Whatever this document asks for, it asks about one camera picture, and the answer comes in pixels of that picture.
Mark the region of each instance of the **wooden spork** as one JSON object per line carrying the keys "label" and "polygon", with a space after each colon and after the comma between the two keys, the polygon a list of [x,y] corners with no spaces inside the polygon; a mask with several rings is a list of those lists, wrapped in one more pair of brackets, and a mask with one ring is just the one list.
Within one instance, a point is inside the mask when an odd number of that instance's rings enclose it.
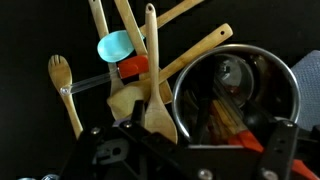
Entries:
{"label": "wooden spork", "polygon": [[49,60],[48,70],[51,80],[67,108],[73,131],[78,139],[83,128],[77,115],[76,108],[74,107],[72,95],[64,96],[60,93],[61,87],[72,84],[72,75],[69,64],[63,56],[53,55]]}

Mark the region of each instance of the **clear plastic handle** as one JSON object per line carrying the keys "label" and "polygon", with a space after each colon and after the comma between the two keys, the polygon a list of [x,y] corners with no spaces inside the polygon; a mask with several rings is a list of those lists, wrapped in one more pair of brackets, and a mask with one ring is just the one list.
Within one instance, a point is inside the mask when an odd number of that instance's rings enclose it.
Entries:
{"label": "clear plastic handle", "polygon": [[63,86],[62,88],[60,88],[60,93],[64,96],[67,96],[70,94],[81,92],[83,90],[90,89],[90,88],[98,86],[100,84],[109,82],[111,80],[110,76],[114,76],[114,75],[118,75],[118,70],[115,72],[101,74],[96,77],[85,79],[83,81],[79,81],[79,82],[76,82],[76,83],[73,83],[73,84],[70,84],[67,86]]}

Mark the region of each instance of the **blue spatula head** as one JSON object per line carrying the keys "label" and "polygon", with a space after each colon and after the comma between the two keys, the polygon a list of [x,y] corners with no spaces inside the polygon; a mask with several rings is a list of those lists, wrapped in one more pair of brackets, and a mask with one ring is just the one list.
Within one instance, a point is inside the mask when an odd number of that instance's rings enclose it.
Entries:
{"label": "blue spatula head", "polygon": [[129,56],[134,47],[127,31],[116,31],[102,38],[98,43],[99,56],[110,63],[115,63]]}

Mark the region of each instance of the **black background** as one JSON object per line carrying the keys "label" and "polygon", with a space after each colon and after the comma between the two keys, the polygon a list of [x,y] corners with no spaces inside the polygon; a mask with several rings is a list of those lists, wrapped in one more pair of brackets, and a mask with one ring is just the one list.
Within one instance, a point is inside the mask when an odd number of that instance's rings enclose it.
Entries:
{"label": "black background", "polygon": [[[152,2],[159,15],[180,1]],[[102,3],[109,30],[124,29],[114,2]],[[138,25],[146,3],[130,1]],[[225,43],[260,46],[292,66],[320,49],[319,9],[318,0],[206,0],[159,30],[160,67],[225,22],[234,31]],[[59,172],[75,138],[48,60],[66,57],[74,82],[102,74],[108,68],[96,52],[98,40],[86,0],[0,1],[1,179]],[[106,84],[75,95],[80,120],[111,124],[108,94]]]}

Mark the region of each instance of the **metal rim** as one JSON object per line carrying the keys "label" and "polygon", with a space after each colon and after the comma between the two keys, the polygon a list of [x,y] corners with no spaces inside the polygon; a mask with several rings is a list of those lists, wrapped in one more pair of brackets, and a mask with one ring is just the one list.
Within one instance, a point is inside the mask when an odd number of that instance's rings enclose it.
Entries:
{"label": "metal rim", "polygon": [[251,53],[251,54],[259,54],[262,55],[264,57],[266,57],[266,59],[268,61],[272,61],[273,63],[275,63],[275,65],[277,67],[280,68],[280,70],[283,72],[284,76],[286,77],[286,79],[289,81],[289,84],[291,86],[291,91],[292,91],[292,100],[293,100],[293,104],[292,104],[292,111],[291,111],[291,115],[290,115],[290,120],[293,122],[297,122],[298,118],[299,118],[299,111],[301,108],[300,105],[300,91],[299,91],[299,86],[297,83],[297,80],[294,76],[294,74],[292,73],[292,71],[290,70],[290,68],[277,56],[275,56],[274,54],[272,54],[271,52],[256,47],[256,46],[252,46],[252,45],[247,45],[247,44],[228,44],[228,45],[223,45],[223,46],[219,46],[216,47],[212,50],[209,50],[205,53],[203,53],[202,55],[198,56],[195,60],[193,60],[191,63],[189,63],[179,74],[177,81],[174,85],[173,88],[173,100],[172,100],[172,113],[173,113],[173,117],[174,120],[177,124],[177,127],[179,129],[179,131],[184,135],[184,137],[190,141],[191,137],[190,134],[188,133],[185,125],[184,125],[184,121],[181,117],[181,112],[178,108],[178,103],[180,101],[179,97],[180,97],[180,87],[181,84],[183,82],[183,80],[185,79],[185,77],[187,76],[188,72],[197,64],[200,63],[202,60],[204,60],[206,57],[214,55],[214,54],[221,54],[221,53],[230,53],[230,52],[244,52],[244,53]]}

